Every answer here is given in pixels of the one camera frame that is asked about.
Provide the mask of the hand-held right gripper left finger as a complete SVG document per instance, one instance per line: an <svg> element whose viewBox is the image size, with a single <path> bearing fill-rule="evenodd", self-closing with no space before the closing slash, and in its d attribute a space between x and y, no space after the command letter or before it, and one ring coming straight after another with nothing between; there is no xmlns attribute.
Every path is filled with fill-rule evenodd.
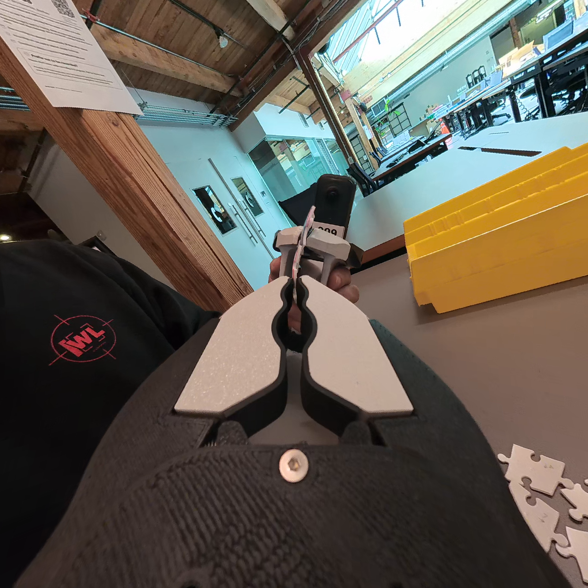
<svg viewBox="0 0 588 588"><path fill-rule="evenodd" d="M234 420L248 435L282 415L288 397L288 312L292 279L282 276L248 295L220 318L174 410Z"/></svg>

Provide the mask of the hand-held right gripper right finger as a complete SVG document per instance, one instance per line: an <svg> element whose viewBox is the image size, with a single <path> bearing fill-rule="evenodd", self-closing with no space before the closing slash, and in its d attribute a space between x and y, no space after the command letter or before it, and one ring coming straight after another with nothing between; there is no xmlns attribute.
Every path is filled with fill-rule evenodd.
<svg viewBox="0 0 588 588"><path fill-rule="evenodd" d="M306 413L337 435L351 422L411 415L412 402L368 317L309 276L298 278L296 292Z"/></svg>

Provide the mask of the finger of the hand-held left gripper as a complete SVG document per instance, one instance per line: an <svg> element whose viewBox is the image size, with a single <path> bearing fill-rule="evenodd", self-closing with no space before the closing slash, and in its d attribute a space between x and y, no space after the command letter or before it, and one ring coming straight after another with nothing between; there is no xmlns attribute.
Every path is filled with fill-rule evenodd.
<svg viewBox="0 0 588 588"><path fill-rule="evenodd" d="M295 248L300 242L303 226L286 228L275 234L274 249L281 254L279 276L291 277Z"/></svg>
<svg viewBox="0 0 588 588"><path fill-rule="evenodd" d="M351 246L345 239L328 231L310 231L306 238L305 250L322 260L320 283L327 285L334 267L347 264Z"/></svg>

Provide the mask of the pile of white puzzle pieces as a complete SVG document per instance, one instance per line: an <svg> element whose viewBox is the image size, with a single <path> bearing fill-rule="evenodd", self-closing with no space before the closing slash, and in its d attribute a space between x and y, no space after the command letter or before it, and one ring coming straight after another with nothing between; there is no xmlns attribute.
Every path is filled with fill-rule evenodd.
<svg viewBox="0 0 588 588"><path fill-rule="evenodd" d="M531 490L553 497L560 493L570 508L569 519L579 525L587 521L587 481L574 483L564 477L562 461L540 455L533 459L534 451L512 445L509 456L499 453L497 459L506 464L504 474L511 496L542 549L548 553L555 545L564 558L574 558L584 584L587 584L587 529L566 527L558 533L560 514L540 498L532 498Z"/></svg>

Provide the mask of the person's left hand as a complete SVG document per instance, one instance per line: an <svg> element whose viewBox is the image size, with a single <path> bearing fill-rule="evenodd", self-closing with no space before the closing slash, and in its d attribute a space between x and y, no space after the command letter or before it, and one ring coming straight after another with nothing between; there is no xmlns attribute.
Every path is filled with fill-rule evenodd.
<svg viewBox="0 0 588 588"><path fill-rule="evenodd" d="M268 282L277 279L280 274L281 257L273 259L269 265ZM345 266L338 266L331 271L327 281L327 287L340 294L343 298L355 304L359 300L359 289L351 283L350 270ZM289 328L297 334L300 334L301 312L296 303L292 303L288 314Z"/></svg>

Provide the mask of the white double door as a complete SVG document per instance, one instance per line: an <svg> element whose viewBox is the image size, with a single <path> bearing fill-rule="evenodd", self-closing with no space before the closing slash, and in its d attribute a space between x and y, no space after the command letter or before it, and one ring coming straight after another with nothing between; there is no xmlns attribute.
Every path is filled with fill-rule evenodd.
<svg viewBox="0 0 588 588"><path fill-rule="evenodd" d="M191 191L221 238L230 238L232 254L243 247L245 251L252 249L266 261L274 258L262 232L249 220L244 204L211 159L197 160Z"/></svg>

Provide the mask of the yellow plastic bin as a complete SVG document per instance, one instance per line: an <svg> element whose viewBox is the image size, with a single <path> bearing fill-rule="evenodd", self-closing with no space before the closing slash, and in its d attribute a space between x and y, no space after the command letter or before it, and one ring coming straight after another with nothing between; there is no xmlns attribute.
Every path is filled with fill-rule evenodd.
<svg viewBox="0 0 588 588"><path fill-rule="evenodd" d="M587 143L404 221L417 303L438 313L587 275Z"/></svg>

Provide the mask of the person's black hoodie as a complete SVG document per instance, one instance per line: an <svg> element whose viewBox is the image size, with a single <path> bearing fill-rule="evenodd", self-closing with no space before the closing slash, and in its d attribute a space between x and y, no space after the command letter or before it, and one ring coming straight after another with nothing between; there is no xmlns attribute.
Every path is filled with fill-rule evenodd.
<svg viewBox="0 0 588 588"><path fill-rule="evenodd" d="M48 540L122 406L217 316L90 247L1 245L1 587Z"/></svg>

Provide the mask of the office desks and chairs row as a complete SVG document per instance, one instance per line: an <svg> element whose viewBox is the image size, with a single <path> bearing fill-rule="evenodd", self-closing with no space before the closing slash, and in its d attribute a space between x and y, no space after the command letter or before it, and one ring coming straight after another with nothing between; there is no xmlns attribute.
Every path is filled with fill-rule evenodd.
<svg viewBox="0 0 588 588"><path fill-rule="evenodd" d="M444 154L484 129L504 122L577 114L587 110L587 13L566 20L543 37L543 44L529 43L511 51L499 62L500 69L478 82L433 113L435 124L425 138L412 138L386 158L376 158L379 168L367 174L353 164L348 172L364 196L381 189Z"/></svg>

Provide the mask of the white paper notice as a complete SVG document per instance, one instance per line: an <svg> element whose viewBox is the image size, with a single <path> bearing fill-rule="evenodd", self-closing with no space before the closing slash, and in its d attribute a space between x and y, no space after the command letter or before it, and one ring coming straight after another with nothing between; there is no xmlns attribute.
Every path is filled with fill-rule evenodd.
<svg viewBox="0 0 588 588"><path fill-rule="evenodd" d="M72 1L1 1L1 38L53 107L142 115Z"/></svg>

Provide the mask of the wooden post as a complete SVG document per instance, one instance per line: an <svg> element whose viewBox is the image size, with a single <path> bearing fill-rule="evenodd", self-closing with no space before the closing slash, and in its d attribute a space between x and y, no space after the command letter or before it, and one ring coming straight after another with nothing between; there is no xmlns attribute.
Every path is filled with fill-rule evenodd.
<svg viewBox="0 0 588 588"><path fill-rule="evenodd" d="M216 311L253 292L132 115L53 107L4 40L1 74L177 291Z"/></svg>

